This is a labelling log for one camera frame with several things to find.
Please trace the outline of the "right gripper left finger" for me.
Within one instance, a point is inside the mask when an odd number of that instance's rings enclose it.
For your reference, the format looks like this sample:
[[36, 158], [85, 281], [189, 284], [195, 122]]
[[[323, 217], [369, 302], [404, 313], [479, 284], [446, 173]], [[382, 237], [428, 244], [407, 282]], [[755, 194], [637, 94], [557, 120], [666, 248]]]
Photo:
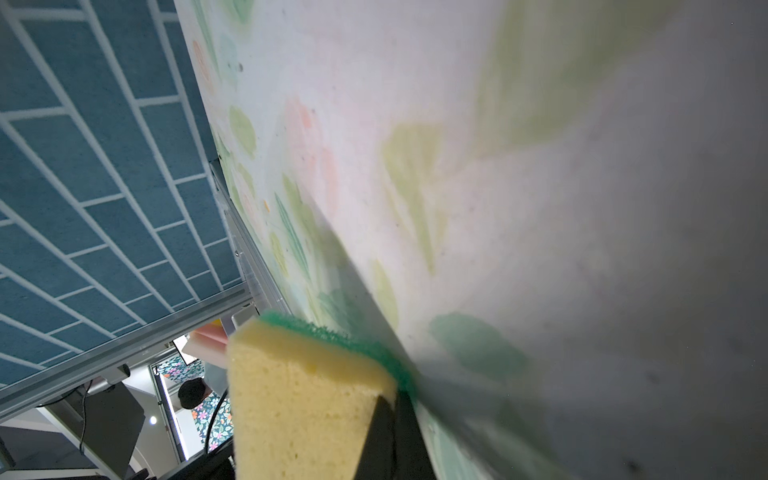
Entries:
[[395, 415], [389, 402], [377, 398], [354, 480], [392, 480], [395, 472]]

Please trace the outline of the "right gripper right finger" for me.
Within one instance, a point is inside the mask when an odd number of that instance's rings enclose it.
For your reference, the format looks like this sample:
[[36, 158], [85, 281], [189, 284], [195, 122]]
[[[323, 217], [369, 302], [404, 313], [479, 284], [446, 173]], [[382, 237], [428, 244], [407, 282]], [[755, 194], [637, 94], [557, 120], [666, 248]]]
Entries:
[[399, 391], [394, 421], [394, 478], [436, 480], [413, 402], [406, 391]]

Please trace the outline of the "yellow sponge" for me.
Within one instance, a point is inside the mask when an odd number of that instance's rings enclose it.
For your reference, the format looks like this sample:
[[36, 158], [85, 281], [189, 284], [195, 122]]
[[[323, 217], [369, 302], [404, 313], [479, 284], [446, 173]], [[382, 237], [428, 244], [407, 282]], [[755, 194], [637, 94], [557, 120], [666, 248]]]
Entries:
[[266, 312], [227, 346], [239, 479], [351, 479], [379, 401], [409, 388], [404, 365], [378, 342]]

